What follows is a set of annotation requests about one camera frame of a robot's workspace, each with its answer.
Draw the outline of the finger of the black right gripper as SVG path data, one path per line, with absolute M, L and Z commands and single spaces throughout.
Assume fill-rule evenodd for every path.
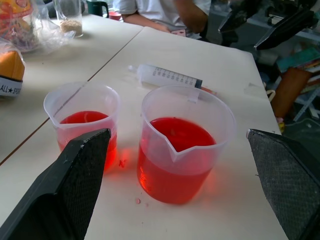
M 319 18 L 309 9 L 300 9 L 293 15 L 287 16 L 270 28 L 254 46 L 256 50 L 272 49 L 289 40 L 304 29 L 317 25 Z
M 234 5 L 231 12 L 224 18 L 218 31 L 227 33 L 236 30 L 247 22 L 247 19 L 253 15 L 253 7 L 248 4 Z

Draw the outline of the teal book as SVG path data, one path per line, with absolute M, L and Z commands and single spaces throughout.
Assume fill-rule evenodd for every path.
M 278 59 L 276 64 L 280 72 L 284 73 L 288 68 L 303 68 L 317 60 L 320 60 L 320 48 L 311 46 L 287 57 Z

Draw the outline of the clear tape piece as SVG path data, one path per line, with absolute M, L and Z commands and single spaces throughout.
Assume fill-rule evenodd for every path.
M 261 87 L 250 82 L 243 92 L 249 96 L 260 96 L 265 92 L 265 89 L 263 86 Z

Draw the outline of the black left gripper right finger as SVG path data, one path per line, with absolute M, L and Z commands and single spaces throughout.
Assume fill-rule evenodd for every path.
M 246 133 L 264 195 L 288 240 L 320 240 L 320 161 L 298 141 Z

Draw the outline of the large beaker of red liquid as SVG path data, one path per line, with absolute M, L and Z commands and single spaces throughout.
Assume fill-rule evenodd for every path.
M 140 185 L 160 202 L 189 202 L 236 133 L 232 111 L 202 89 L 164 86 L 144 97 L 141 117 Z

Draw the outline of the clear plastic bag of snacks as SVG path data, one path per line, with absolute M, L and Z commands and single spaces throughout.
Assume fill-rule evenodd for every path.
M 63 32 L 49 17 L 43 0 L 0 0 L 0 45 L 11 43 L 21 53 L 51 53 L 76 35 Z

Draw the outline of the tall glass with grains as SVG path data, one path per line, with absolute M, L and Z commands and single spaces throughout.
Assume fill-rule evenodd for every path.
M 53 0 L 60 29 L 63 33 L 74 32 L 74 36 L 83 35 L 82 0 Z

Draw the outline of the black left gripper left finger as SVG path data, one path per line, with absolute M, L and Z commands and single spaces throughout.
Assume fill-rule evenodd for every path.
M 70 140 L 0 227 L 0 240 L 84 240 L 110 139 L 102 128 Z

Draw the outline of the person in white shirt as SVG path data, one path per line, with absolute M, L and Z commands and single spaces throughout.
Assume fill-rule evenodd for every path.
M 211 0 L 192 1 L 209 16 Z M 174 0 L 113 0 L 113 8 L 121 14 L 125 23 L 149 27 L 165 33 L 185 29 L 187 38 L 201 38 L 200 33 L 192 32 L 182 22 Z

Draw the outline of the large clear plastic syringe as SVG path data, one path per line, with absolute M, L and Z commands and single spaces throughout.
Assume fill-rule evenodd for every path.
M 216 93 L 203 87 L 201 79 L 150 64 L 130 65 L 130 72 L 136 74 L 141 86 L 154 87 L 145 96 L 143 104 L 198 104 L 220 102 Z

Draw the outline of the yellow All Star shoe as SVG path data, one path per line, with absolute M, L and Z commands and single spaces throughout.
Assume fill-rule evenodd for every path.
M 25 74 L 25 62 L 20 51 L 11 43 L 0 41 L 0 99 L 20 95 Z

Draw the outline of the small beaker of red liquid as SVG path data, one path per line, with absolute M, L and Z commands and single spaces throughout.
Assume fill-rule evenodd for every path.
M 62 151 L 70 140 L 91 131 L 110 129 L 104 170 L 112 168 L 117 156 L 117 126 L 120 96 L 103 83 L 72 82 L 49 92 L 43 107 L 56 132 Z

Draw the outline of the dark green kettle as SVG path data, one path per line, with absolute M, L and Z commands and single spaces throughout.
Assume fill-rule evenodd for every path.
M 91 15 L 96 15 L 103 17 L 103 8 L 106 10 L 105 18 L 109 18 L 109 8 L 105 1 L 100 0 L 86 0 L 88 13 Z

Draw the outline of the brown cardboard box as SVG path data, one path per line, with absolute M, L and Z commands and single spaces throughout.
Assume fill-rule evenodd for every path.
M 311 78 L 312 73 L 290 67 L 281 78 L 271 101 L 271 107 L 276 118 L 284 118 L 294 101 Z

